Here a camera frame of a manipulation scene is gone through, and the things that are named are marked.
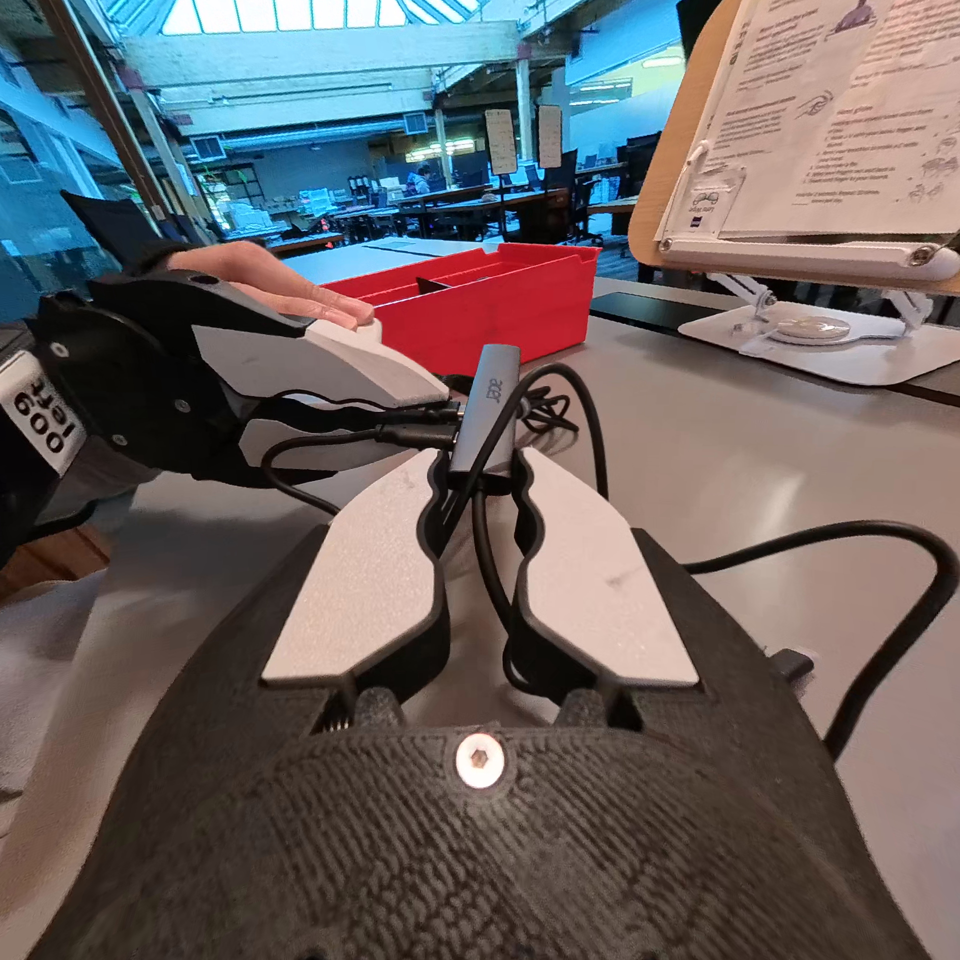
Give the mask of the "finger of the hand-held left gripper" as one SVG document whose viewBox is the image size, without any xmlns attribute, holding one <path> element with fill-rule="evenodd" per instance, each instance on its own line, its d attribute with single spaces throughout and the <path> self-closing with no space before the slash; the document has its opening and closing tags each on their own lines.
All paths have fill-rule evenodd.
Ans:
<svg viewBox="0 0 960 960">
<path fill-rule="evenodd" d="M 402 447 L 385 438 L 396 428 L 433 428 L 427 414 L 255 414 L 238 437 L 238 480 L 266 482 L 261 464 L 268 451 L 286 441 L 317 436 L 347 437 L 348 441 L 287 449 L 272 467 L 306 478 L 350 472 L 399 455 Z"/>
<path fill-rule="evenodd" d="M 322 319 L 296 338 L 198 325 L 192 331 L 202 361 L 243 397 L 304 394 L 385 410 L 450 399 L 438 377 L 373 334 Z"/>
</svg>

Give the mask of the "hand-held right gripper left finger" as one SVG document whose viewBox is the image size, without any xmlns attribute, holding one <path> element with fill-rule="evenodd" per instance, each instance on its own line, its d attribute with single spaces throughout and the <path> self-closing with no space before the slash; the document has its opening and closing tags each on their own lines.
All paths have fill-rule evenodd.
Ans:
<svg viewBox="0 0 960 960">
<path fill-rule="evenodd" d="M 450 657 L 441 513 L 449 459 L 402 462 L 331 521 L 261 674 L 269 688 L 416 694 Z"/>
</svg>

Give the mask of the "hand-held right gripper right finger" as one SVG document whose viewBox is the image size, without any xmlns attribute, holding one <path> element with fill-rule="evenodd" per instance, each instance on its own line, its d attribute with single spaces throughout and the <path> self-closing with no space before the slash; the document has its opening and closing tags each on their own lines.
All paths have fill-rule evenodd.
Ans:
<svg viewBox="0 0 960 960">
<path fill-rule="evenodd" d="M 534 448 L 514 454 L 514 542 L 521 553 L 511 661 L 534 693 L 689 690 L 698 672 L 628 521 Z"/>
</svg>

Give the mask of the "grey USB hub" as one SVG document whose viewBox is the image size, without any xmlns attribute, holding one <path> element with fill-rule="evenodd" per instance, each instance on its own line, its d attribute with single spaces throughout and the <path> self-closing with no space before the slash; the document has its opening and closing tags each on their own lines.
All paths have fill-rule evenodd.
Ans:
<svg viewBox="0 0 960 960">
<path fill-rule="evenodd" d="M 483 347 L 450 458 L 447 478 L 451 491 L 459 493 L 466 486 L 476 455 L 520 382 L 521 366 L 518 346 L 491 343 Z M 517 413 L 513 412 L 479 476 L 489 496 L 510 494 L 516 426 Z"/>
</svg>

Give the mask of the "grey desk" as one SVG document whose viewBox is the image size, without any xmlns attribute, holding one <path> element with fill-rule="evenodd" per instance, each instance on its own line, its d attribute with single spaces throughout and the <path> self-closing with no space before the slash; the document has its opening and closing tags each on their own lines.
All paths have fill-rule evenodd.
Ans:
<svg viewBox="0 0 960 960">
<path fill-rule="evenodd" d="M 958 549 L 955 407 L 594 317 L 561 359 L 596 403 L 613 505 L 682 562 L 860 519 Z M 30 954 L 56 914 L 173 679 L 317 523 L 270 490 L 178 474 L 139 488 L 6 835 L 2 958 Z M 822 733 L 931 573 L 917 547 L 865 537 L 702 584 L 763 647 L 814 656 L 801 703 Z M 909 923 L 932 957 L 958 958 L 957 597 L 870 698 L 838 772 Z"/>
</svg>

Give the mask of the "person's left hand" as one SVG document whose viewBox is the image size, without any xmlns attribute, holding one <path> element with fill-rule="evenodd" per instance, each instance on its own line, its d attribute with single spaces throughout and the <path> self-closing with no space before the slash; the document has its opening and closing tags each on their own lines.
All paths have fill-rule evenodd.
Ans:
<svg viewBox="0 0 960 960">
<path fill-rule="evenodd" d="M 346 330 L 369 327 L 376 318 L 370 304 L 311 283 L 252 242 L 180 250 L 162 262 L 170 270 L 193 271 L 226 282 L 285 316 L 323 320 Z"/>
</svg>

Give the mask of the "black office chair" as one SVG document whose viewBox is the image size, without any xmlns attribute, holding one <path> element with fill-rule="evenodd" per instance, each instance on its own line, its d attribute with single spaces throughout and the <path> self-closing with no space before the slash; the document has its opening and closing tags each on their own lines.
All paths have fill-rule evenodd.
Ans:
<svg viewBox="0 0 960 960">
<path fill-rule="evenodd" d="M 578 150 L 561 154 L 558 167 L 544 171 L 545 200 L 539 219 L 539 241 L 576 242 L 587 236 L 591 180 L 577 179 Z"/>
<path fill-rule="evenodd" d="M 162 220 L 155 227 L 131 199 L 90 198 L 64 189 L 59 195 L 97 244 L 125 268 L 163 251 L 209 244 L 195 225 L 181 215 Z"/>
</svg>

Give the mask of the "red plastic box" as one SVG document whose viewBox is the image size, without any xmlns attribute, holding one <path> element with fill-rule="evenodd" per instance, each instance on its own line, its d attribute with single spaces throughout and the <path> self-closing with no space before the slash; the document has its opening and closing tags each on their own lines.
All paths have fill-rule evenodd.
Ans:
<svg viewBox="0 0 960 960">
<path fill-rule="evenodd" d="M 587 339 L 598 250 L 501 244 L 335 281 L 374 307 L 386 347 L 435 375 L 472 375 L 486 345 L 526 364 Z"/>
</svg>

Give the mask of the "person's pale garment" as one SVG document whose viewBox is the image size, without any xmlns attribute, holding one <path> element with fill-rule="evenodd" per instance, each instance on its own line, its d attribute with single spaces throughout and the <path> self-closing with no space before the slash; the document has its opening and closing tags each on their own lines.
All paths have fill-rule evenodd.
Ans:
<svg viewBox="0 0 960 960">
<path fill-rule="evenodd" d="M 20 589 L 1 607 L 1 839 L 14 821 L 107 570 Z"/>
</svg>

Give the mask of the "wooden document stand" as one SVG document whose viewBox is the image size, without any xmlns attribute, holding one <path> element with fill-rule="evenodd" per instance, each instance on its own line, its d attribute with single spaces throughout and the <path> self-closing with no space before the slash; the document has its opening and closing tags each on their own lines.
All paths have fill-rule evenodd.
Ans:
<svg viewBox="0 0 960 960">
<path fill-rule="evenodd" d="M 718 8 L 686 68 L 631 214 L 646 266 L 698 272 L 744 305 L 680 336 L 861 388 L 896 386 L 958 362 L 958 331 L 927 323 L 936 295 L 958 295 L 958 230 L 946 235 L 683 234 L 691 181 L 709 160 L 729 74 L 731 15 Z"/>
</svg>

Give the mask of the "small white card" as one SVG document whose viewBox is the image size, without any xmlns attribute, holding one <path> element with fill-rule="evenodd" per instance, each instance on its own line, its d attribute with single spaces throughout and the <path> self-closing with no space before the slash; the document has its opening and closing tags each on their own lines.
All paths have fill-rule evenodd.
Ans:
<svg viewBox="0 0 960 960">
<path fill-rule="evenodd" d="M 679 230 L 684 234 L 718 237 L 746 180 L 744 167 L 714 169 L 697 174 L 684 199 Z"/>
</svg>

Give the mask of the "black monitor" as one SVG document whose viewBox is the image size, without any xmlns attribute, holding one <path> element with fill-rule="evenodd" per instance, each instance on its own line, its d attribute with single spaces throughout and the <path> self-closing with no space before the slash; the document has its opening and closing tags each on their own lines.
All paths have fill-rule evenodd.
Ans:
<svg viewBox="0 0 960 960">
<path fill-rule="evenodd" d="M 734 15 L 733 1 L 678 1 L 676 13 L 680 32 L 680 43 L 683 49 L 685 66 L 690 67 L 694 50 L 704 31 L 712 37 L 714 33 L 710 23 L 715 12 L 730 14 L 728 30 L 726 31 L 726 58 L 722 64 L 732 66 L 738 57 L 739 46 L 742 43 L 744 29 L 749 28 L 748 15 L 754 6 L 753 1 L 738 1 L 736 15 Z"/>
</svg>

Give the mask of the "illustrated instruction sheet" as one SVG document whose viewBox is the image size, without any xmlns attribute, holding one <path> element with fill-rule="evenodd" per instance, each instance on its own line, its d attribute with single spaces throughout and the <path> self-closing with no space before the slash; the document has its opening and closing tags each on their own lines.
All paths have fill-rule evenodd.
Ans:
<svg viewBox="0 0 960 960">
<path fill-rule="evenodd" d="M 723 237 L 958 231 L 959 3 L 756 2 L 708 159 Z"/>
</svg>

